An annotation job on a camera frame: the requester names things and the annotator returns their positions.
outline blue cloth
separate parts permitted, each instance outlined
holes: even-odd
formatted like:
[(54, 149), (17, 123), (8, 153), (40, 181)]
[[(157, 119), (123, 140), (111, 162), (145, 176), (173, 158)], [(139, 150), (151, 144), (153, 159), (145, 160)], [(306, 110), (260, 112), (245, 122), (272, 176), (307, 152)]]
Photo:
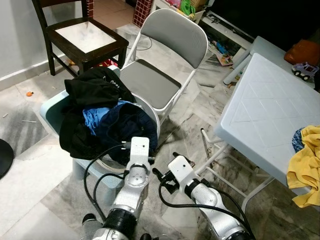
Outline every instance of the blue cloth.
[[(132, 137), (149, 138), (149, 153), (158, 146), (157, 126), (151, 117), (134, 104), (121, 104), (105, 114), (95, 130), (101, 143), (107, 148), (121, 144), (121, 141), (131, 142)], [(110, 157), (126, 166), (130, 151), (116, 147), (108, 152)]]
[[(119, 100), (116, 106), (121, 104), (131, 104), (131, 102)], [(102, 117), (107, 114), (109, 110), (109, 107), (86, 107), (83, 109), (84, 124), (90, 129), (91, 135), (96, 136), (95, 129), (99, 125)]]
[(304, 129), (304, 127), (301, 127), (297, 131), (295, 131), (292, 138), (292, 146), (296, 153), (305, 148), (304, 144), (302, 143), (302, 137), (301, 137), (302, 129)]

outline wooden chair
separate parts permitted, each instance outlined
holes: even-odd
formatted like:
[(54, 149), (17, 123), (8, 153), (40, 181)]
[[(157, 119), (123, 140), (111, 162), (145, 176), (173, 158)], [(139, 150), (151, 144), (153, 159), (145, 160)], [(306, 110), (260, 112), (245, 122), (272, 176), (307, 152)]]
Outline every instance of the wooden chair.
[(86, 0), (81, 0), (81, 18), (48, 26), (43, 8), (77, 1), (79, 0), (32, 0), (42, 28), (51, 75), (56, 74), (55, 58), (71, 75), (77, 76), (77, 73), (53, 53), (52, 44), (57, 46), (79, 67), (80, 74), (107, 59), (112, 59), (122, 68), (129, 42), (111, 29), (88, 17)]

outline black jacket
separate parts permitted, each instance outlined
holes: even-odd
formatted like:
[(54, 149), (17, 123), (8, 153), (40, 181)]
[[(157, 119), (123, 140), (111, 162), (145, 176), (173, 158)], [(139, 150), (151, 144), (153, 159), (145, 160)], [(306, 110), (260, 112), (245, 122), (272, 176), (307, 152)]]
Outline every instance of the black jacket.
[(97, 136), (85, 125), (83, 108), (113, 108), (118, 99), (134, 102), (134, 97), (118, 76), (107, 67), (91, 68), (73, 80), (65, 80), (70, 105), (59, 133), (62, 149), (73, 158), (92, 160), (106, 150)]

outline white wall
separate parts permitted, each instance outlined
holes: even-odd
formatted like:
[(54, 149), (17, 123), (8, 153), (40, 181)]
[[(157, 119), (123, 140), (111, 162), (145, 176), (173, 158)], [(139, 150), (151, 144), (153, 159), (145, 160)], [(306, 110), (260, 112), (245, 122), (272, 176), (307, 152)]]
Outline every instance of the white wall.
[[(44, 9), (48, 25), (81, 17), (81, 2)], [(47, 60), (45, 40), (31, 0), (1, 0), (0, 78)]]

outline clothes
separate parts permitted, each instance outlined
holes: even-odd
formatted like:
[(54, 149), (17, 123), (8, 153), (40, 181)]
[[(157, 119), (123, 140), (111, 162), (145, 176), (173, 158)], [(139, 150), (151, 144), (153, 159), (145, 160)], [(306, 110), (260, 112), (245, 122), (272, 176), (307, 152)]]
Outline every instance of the clothes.
[(102, 154), (107, 147), (100, 139), (91, 135), (85, 125), (85, 107), (113, 108), (118, 99), (132, 102), (134, 97), (118, 76), (107, 67), (95, 67), (73, 80), (65, 80), (70, 105), (61, 124), (59, 142), (62, 149), (78, 159), (92, 160)]
[[(158, 146), (157, 126), (140, 107), (134, 104), (121, 104), (105, 114), (95, 130), (103, 145), (108, 148), (130, 142), (132, 137), (149, 138), (149, 152), (153, 153)], [(129, 162), (128, 151), (119, 148), (108, 153), (110, 157), (122, 165)]]
[(300, 208), (320, 206), (320, 125), (309, 125), (301, 131), (304, 148), (290, 160), (286, 175), (289, 189), (311, 187), (309, 193), (292, 200)]
[(292, 146), (294, 148), (294, 151), (297, 153), (301, 149), (304, 149), (304, 144), (302, 143), (302, 137), (301, 137), (301, 130), (303, 127), (299, 128), (297, 131), (295, 131), (293, 138), (292, 138)]
[[(131, 104), (129, 101), (123, 101), (119, 100), (117, 103), (117, 106), (121, 104)], [(102, 117), (109, 112), (109, 107), (97, 107), (97, 108), (91, 108), (86, 107), (83, 109), (83, 117), (84, 117), (84, 124), (90, 129), (91, 135), (96, 135), (95, 129), (99, 125), (100, 120)]]

